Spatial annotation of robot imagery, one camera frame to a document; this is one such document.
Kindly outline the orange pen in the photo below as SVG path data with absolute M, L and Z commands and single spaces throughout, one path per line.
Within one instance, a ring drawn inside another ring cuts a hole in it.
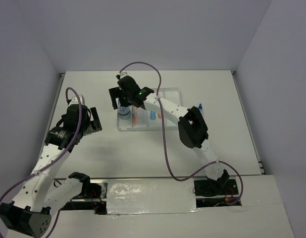
M 133 107 L 133 109 L 132 109 L 132 127 L 136 127 L 137 115 L 138 115 L 138 108 Z

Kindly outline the blue tape roll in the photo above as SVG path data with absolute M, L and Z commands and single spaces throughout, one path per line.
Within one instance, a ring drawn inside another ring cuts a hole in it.
M 123 107 L 121 105 L 118 106 L 117 112 L 120 119 L 128 119 L 131 115 L 130 107 Z

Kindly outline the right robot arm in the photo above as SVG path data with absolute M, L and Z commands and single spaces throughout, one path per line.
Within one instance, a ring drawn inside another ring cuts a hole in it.
M 210 147 L 208 127 L 200 110 L 195 106 L 187 108 L 175 104 L 160 96 L 158 89 L 140 88 L 135 79 L 129 75 L 117 75 L 117 84 L 117 87 L 109 89 L 114 109 L 117 109 L 119 105 L 123 107 L 134 106 L 160 114 L 163 143 L 166 143 L 165 120 L 169 120 L 177 125 L 182 144 L 193 149 L 198 157 L 208 162 L 188 177 L 178 178 L 172 172 L 167 146 L 164 145 L 166 167 L 171 177 L 176 181 L 186 181 L 204 170 L 207 180 L 206 187 L 210 190 L 210 196 L 221 194 L 227 188 L 230 176 L 225 169 L 220 167 L 221 162 L 218 161 L 216 154 Z

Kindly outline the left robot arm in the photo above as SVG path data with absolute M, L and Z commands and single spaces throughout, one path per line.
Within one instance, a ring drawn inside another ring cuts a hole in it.
M 44 141 L 42 154 L 30 179 L 22 183 L 19 193 L 9 203 L 0 204 L 0 219 L 13 231 L 33 238 L 47 232 L 52 217 L 72 198 L 85 198 L 94 185 L 86 174 L 73 172 L 54 191 L 49 188 L 64 161 L 83 136 L 102 130 L 95 107 L 72 104 Z

